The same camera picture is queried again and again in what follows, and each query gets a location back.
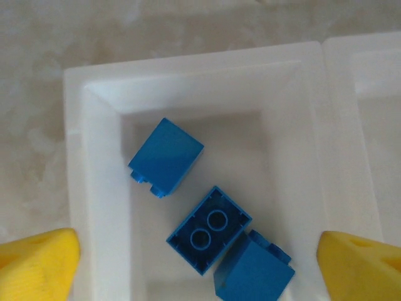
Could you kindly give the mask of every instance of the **marble surface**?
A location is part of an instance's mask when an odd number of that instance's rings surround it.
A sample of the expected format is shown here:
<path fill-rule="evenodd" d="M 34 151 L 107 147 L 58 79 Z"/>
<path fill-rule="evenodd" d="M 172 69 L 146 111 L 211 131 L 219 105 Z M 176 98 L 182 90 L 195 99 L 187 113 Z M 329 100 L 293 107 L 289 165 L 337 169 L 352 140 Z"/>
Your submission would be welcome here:
<path fill-rule="evenodd" d="M 0 243 L 69 225 L 65 68 L 401 29 L 398 0 L 3 0 Z"/>

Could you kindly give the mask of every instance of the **toy brick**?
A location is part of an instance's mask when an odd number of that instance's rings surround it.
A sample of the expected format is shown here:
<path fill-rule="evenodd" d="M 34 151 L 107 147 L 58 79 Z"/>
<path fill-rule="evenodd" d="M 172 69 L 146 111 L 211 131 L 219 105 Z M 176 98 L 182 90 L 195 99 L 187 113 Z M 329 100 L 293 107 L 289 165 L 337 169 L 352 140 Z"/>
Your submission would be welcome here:
<path fill-rule="evenodd" d="M 277 300 L 295 273 L 290 260 L 258 232 L 241 233 L 214 273 L 216 295 L 224 301 Z"/>
<path fill-rule="evenodd" d="M 230 197 L 214 186 L 167 242 L 203 275 L 251 220 Z"/>
<path fill-rule="evenodd" d="M 202 154 L 203 144 L 166 118 L 129 163 L 138 183 L 149 182 L 158 198 L 172 194 Z"/>

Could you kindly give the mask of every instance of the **white plastic tray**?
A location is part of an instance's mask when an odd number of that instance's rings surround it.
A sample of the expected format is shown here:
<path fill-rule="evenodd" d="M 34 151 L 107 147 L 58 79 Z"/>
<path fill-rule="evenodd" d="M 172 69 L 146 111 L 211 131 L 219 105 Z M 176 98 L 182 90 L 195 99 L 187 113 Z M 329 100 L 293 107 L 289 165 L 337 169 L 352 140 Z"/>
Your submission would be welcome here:
<path fill-rule="evenodd" d="M 401 33 L 332 38 L 323 51 L 338 130 L 329 176 L 340 175 L 326 181 L 330 224 L 401 246 Z"/>
<path fill-rule="evenodd" d="M 283 300 L 328 300 L 323 230 L 401 245 L 400 41 L 333 38 L 325 60 L 309 42 L 66 70 L 75 301 L 217 300 L 213 269 L 199 276 L 165 242 L 215 184 L 293 257 Z M 205 151 L 157 199 L 127 163 L 162 117 Z"/>
<path fill-rule="evenodd" d="M 213 269 L 199 276 L 165 242 L 215 184 L 293 257 L 283 299 L 325 296 L 316 138 L 328 104 L 317 42 L 66 70 L 70 214 L 82 247 L 75 301 L 217 300 Z M 127 163 L 165 116 L 205 151 L 157 199 Z"/>

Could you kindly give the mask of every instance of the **blue duplo brick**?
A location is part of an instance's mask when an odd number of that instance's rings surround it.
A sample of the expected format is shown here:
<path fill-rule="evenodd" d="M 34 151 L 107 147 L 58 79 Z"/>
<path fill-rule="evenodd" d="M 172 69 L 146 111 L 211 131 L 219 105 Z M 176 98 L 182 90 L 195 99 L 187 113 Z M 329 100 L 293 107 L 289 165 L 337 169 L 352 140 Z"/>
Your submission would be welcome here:
<path fill-rule="evenodd" d="M 203 275 L 251 220 L 231 198 L 214 186 L 167 242 Z"/>
<path fill-rule="evenodd" d="M 242 232 L 214 272 L 216 295 L 224 301 L 277 300 L 295 274 L 290 260 L 258 232 Z"/>
<path fill-rule="evenodd" d="M 162 198 L 172 194 L 202 154 L 203 144 L 164 118 L 129 163 L 138 183 Z"/>

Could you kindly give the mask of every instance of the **yellow plastic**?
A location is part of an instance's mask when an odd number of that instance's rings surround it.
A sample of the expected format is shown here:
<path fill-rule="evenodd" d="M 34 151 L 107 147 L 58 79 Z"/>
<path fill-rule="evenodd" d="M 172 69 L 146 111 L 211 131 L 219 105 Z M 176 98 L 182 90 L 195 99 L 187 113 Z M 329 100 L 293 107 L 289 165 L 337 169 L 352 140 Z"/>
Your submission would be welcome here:
<path fill-rule="evenodd" d="M 401 301 L 401 248 L 326 231 L 317 258 L 332 301 Z"/>
<path fill-rule="evenodd" d="M 0 300 L 65 301 L 79 259 L 68 228 L 0 245 Z"/>

